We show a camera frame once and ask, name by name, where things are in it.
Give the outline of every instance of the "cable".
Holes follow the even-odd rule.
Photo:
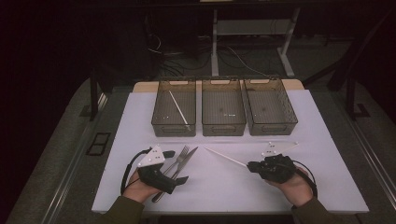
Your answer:
[[[148,50],[151,51],[151,52],[154,52],[154,53],[163,54],[162,52],[154,50],[154,49],[148,49]]]
[[[179,64],[179,65],[177,65],[177,66],[171,66],[171,65],[169,65],[169,64],[166,64],[166,61],[165,61],[165,62],[163,63],[163,65],[166,66],[166,67],[175,69],[175,70],[177,70],[178,68],[180,68],[180,69],[181,69],[181,74],[182,74],[182,75],[184,74],[184,67],[183,67],[181,64]]]
[[[184,67],[183,65],[181,65],[181,63],[176,63],[176,62],[174,62],[174,61],[170,61],[170,60],[165,60],[164,61],[164,64],[166,63],[166,62],[169,62],[169,63],[173,63],[173,64],[175,64],[177,67],[179,67],[179,68],[181,68],[181,69],[187,69],[186,67]]]
[[[228,48],[229,46],[223,45],[223,44],[218,44],[218,47]],[[234,53],[232,53],[232,52],[229,53],[228,51],[226,51],[228,53],[228,55],[234,56]],[[243,52],[243,53],[239,52],[238,55],[239,56],[245,56],[245,55],[248,55],[249,53],[251,53],[251,51],[252,51],[252,49],[248,50],[247,52]]]
[[[312,180],[314,181],[314,183],[315,184],[317,184],[317,181],[315,180],[315,177],[314,177],[314,175],[312,174],[312,172],[311,172],[311,170],[309,170],[309,168],[308,167],[306,167],[304,164],[302,164],[301,162],[299,162],[299,161],[293,161],[293,162],[297,162],[297,163],[299,163],[300,165],[302,165],[308,172],[309,172],[309,174],[311,174],[311,176],[312,176]]]
[[[221,59],[221,61],[222,61],[223,63],[227,64],[228,66],[230,66],[230,67],[232,67],[232,68],[245,68],[245,66],[239,66],[239,67],[238,67],[238,66],[233,66],[233,65],[227,63],[227,62],[223,59],[223,57],[221,56],[220,51],[218,51],[218,57]]]
[[[262,73],[262,72],[259,72],[259,71],[255,70],[255,69],[249,67],[247,64],[244,63],[244,61],[239,57],[239,55],[238,55],[232,48],[230,48],[230,47],[227,47],[227,48],[228,48],[230,51],[232,51],[233,54],[235,54],[235,56],[239,59],[239,61],[241,61],[241,63],[242,63],[247,69],[249,69],[249,70],[251,70],[251,71],[253,71],[253,72],[256,72],[256,73],[258,73],[258,74],[261,74],[261,75],[263,75],[263,76],[265,76],[265,77],[269,77],[268,75],[266,75],[266,74],[264,74],[264,73]]]
[[[176,64],[177,66],[179,66],[180,68],[183,68],[183,69],[185,69],[185,70],[198,70],[198,69],[204,68],[204,67],[206,67],[207,63],[209,63],[209,61],[210,61],[210,54],[209,54],[209,56],[206,58],[206,61],[205,61],[202,65],[200,65],[200,66],[198,66],[198,67],[195,67],[195,68],[188,68],[188,67],[183,66],[181,63],[176,63],[176,62],[171,61],[171,60],[166,60],[166,62],[174,63],[174,64]]]
[[[158,39],[158,47],[156,49],[159,49],[162,44],[161,39],[157,35],[153,35],[153,36],[155,36]]]
[[[161,69],[164,71],[164,72],[163,72],[163,74],[164,74],[163,77],[168,77],[168,75],[166,75],[166,72],[170,73],[172,77],[178,77],[179,75],[183,76],[178,70],[176,70],[176,68],[172,68],[172,67],[169,67],[169,66],[166,67],[166,66],[163,66],[163,65],[160,65],[160,67],[161,67]]]
[[[121,187],[120,187],[120,192],[121,194],[125,191],[126,187],[126,180],[128,179],[129,173],[131,172],[132,164],[134,164],[134,161],[142,154],[148,154],[151,151],[151,147],[146,150],[142,150],[141,152],[137,153],[134,158],[131,160],[131,162],[126,166],[124,176],[122,177],[122,182],[121,182]]]
[[[305,167],[308,170],[308,172],[312,175],[311,171],[304,164],[302,164],[302,163],[300,163],[298,161],[297,161],[297,163],[299,163],[303,167]],[[312,189],[312,194],[314,195],[314,197],[316,197],[316,198],[318,197],[318,188],[317,188],[317,184],[315,182],[315,178],[313,177],[313,175],[312,175],[312,177],[313,177],[312,179],[313,180],[311,180],[311,178],[309,178],[308,175],[306,175],[303,171],[297,169],[297,167],[295,167],[295,166],[294,167],[290,167],[290,166],[282,164],[282,163],[277,163],[276,165],[284,167],[284,168],[289,169],[289,170],[292,170],[294,173],[296,173],[297,175],[302,177],[303,180],[305,180],[306,183],[309,185],[309,187]]]
[[[131,183],[129,183],[127,186],[125,186],[125,189],[128,189],[129,186],[131,186],[132,184],[136,183],[136,181],[138,181],[140,178],[137,178],[136,180],[132,181]]]
[[[164,56],[174,56],[174,55],[180,55],[180,54],[184,54],[184,52],[170,52],[170,53],[164,53]]]
[[[169,66],[169,65],[167,65],[167,64],[165,64],[165,63],[163,64],[163,66],[166,67],[166,69],[167,69],[168,71],[171,71],[170,69],[172,69],[173,71],[175,71],[174,74],[176,74],[177,77],[178,77],[178,75],[181,75],[182,77],[184,77],[183,73],[180,72],[180,71],[178,71],[175,67]]]

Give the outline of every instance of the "sleeve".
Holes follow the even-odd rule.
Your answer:
[[[292,213],[300,219],[304,224],[342,224],[343,220],[326,210],[326,208],[318,201],[317,198],[313,198],[303,206],[292,209]]]
[[[142,203],[120,196],[111,208],[92,224],[138,224],[144,207]]]

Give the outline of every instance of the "metal frame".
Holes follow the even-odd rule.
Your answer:
[[[214,9],[213,13],[213,37],[212,37],[212,76],[217,77],[219,75],[219,61],[218,61],[218,43],[217,37],[218,35],[285,35],[285,42],[281,48],[277,49],[277,53],[279,55],[280,61],[283,64],[283,67],[286,71],[286,75],[288,77],[294,77],[294,72],[291,68],[288,56],[286,55],[291,38],[293,36],[294,28],[297,23],[298,16],[300,14],[300,8],[297,7],[294,9],[293,14],[290,20],[278,20],[281,21],[280,28],[278,32],[273,33],[271,30],[268,32],[268,29],[265,27],[265,23],[268,23],[268,20],[261,21],[218,21],[218,11]],[[282,23],[287,23],[288,27],[286,30],[282,29]],[[250,30],[243,29],[238,30],[233,27],[233,25],[242,24],[245,27],[249,27]]]

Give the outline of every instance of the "plastic bin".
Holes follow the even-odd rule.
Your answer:
[[[204,136],[241,136],[246,126],[238,77],[204,77],[202,124]]]
[[[151,120],[155,135],[158,137],[193,137],[195,136],[195,122],[195,77],[163,77],[158,86]]]
[[[243,88],[251,135],[289,135],[298,120],[282,80],[248,79]]]

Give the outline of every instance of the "hand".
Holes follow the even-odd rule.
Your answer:
[[[159,189],[155,189],[154,187],[140,181],[137,169],[132,174],[128,184],[131,185],[125,189],[125,191],[122,193],[122,196],[139,203],[143,203],[149,196],[161,192]]]
[[[297,169],[301,170],[307,175],[307,172],[301,167],[297,167]],[[308,183],[306,183],[306,181],[297,174],[294,174],[294,176],[290,180],[286,181],[283,184],[278,184],[267,180],[266,182],[280,189],[285,195],[286,199],[288,199],[290,203],[294,204],[297,207],[306,204],[313,197],[311,187],[309,187]]]

